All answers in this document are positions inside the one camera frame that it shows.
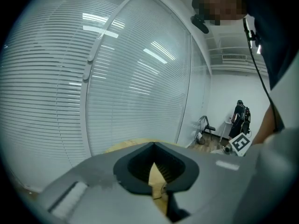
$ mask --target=gray plastic surface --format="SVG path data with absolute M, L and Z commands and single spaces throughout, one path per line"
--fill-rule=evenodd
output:
M 129 193 L 113 174 L 114 164 L 119 158 L 146 144 L 85 160 L 47 187 L 38 197 L 38 202 L 49 210 L 73 183 L 84 182 L 89 187 L 67 219 L 68 223 L 171 223 L 151 196 Z M 192 187 L 174 194 L 178 207 L 191 214 L 180 223 L 190 223 L 193 218 L 203 223 L 232 222 L 237 205 L 255 172 L 261 145 L 251 147 L 245 157 L 234 157 L 196 153 L 167 143 L 161 144 L 193 159 L 199 166 L 199 176 Z M 216 165 L 217 161 L 239 168 L 224 168 Z

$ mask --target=white venetian blind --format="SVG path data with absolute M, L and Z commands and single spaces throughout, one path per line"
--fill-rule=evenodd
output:
M 189 32 L 164 4 L 131 0 L 115 20 L 91 73 L 92 154 L 135 138 L 174 142 L 189 83 Z
M 192 38 L 192 66 L 190 85 L 182 127 L 178 137 L 178 144 L 188 146 L 194 141 L 197 122 L 206 111 L 202 109 L 206 83 L 206 63 L 203 55 Z
M 0 64 L 0 136 L 9 167 L 40 190 L 88 157 L 80 89 L 97 32 L 124 0 L 36 0 Z

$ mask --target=person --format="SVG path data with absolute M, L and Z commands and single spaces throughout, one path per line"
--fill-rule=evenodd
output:
M 231 119 L 233 126 L 229 132 L 228 140 L 231 140 L 240 134 L 243 123 L 242 115 L 244 116 L 244 109 L 245 106 L 243 104 L 243 101 L 238 100 L 237 106 L 235 107 L 234 115 Z
M 204 20 L 213 24 L 220 21 L 238 20 L 247 14 L 255 18 L 256 35 L 261 45 L 272 90 L 292 63 L 299 49 L 296 0 L 192 0 L 194 10 L 203 12 Z M 278 131 L 284 128 L 275 109 Z M 271 106 L 266 111 L 260 129 L 252 144 L 263 143 L 275 129 Z

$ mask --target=white sticker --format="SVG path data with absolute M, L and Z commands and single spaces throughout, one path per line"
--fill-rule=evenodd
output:
M 224 162 L 224 161 L 221 161 L 221 160 L 217 160 L 216 165 L 218 165 L 222 168 L 227 168 L 227 169 L 231 169 L 231 170 L 234 170 L 234 171 L 238 171 L 238 169 L 240 167 L 239 165 L 229 163 L 229 162 Z

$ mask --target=white wall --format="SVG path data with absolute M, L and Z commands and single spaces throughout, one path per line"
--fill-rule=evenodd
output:
M 269 79 L 264 76 L 262 78 L 269 91 Z M 253 140 L 270 105 L 259 77 L 255 74 L 249 75 L 242 72 L 220 73 L 213 71 L 207 117 L 210 125 L 216 128 L 214 134 L 221 136 L 224 121 L 233 116 L 239 99 L 250 109 L 252 135 L 248 134 L 247 136 Z M 223 137 L 228 138 L 230 128 L 229 125 L 226 127 Z

